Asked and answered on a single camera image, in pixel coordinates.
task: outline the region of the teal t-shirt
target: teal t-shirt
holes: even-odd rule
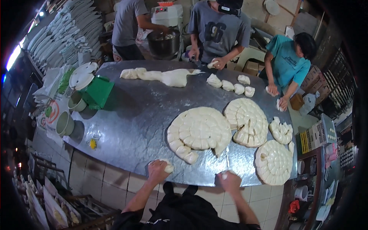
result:
[[[271,66],[275,83],[284,88],[292,79],[300,86],[309,72],[311,62],[296,55],[294,41],[285,36],[276,35],[266,45],[266,49],[273,55]],[[265,69],[260,75],[264,75],[260,77],[267,79]]]

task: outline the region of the tile floor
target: tile floor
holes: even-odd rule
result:
[[[317,122],[312,116],[301,117],[289,105],[289,111],[295,134]],[[146,178],[128,171],[110,166],[65,144],[58,146],[37,129],[33,139],[33,148],[46,153],[57,167],[63,169],[73,194],[91,194],[113,208],[123,209],[134,197]],[[183,193],[186,185],[176,184],[174,191]],[[241,189],[243,197],[255,212],[261,228],[274,230],[279,215],[284,186],[259,185]],[[236,207],[231,197],[222,188],[200,187],[197,195],[212,203],[218,215],[228,221],[239,222]],[[159,184],[148,199],[143,221],[149,220],[149,208],[155,209],[164,196],[162,184]]]

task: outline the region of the black shirt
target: black shirt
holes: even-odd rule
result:
[[[257,224],[232,223],[218,217],[211,203],[199,196],[166,195],[152,217],[140,223],[139,212],[125,212],[115,217],[112,230],[257,230]]]

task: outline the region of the woman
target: woman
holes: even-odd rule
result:
[[[309,72],[310,60],[316,56],[317,45],[311,35],[300,33],[295,36],[295,40],[276,35],[266,48],[265,68],[259,77],[268,79],[268,90],[272,95],[280,94],[276,84],[283,89],[292,80],[287,92],[280,99],[280,107],[286,110],[290,96]]]

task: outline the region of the gray t-shirt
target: gray t-shirt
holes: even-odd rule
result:
[[[112,44],[114,46],[135,44],[138,33],[136,17],[147,13],[144,0],[121,0],[115,16]]]
[[[243,47],[249,46],[251,20],[242,12],[240,17],[216,12],[207,1],[200,1],[190,15],[188,33],[198,34],[201,61],[210,63],[227,55],[235,41]]]

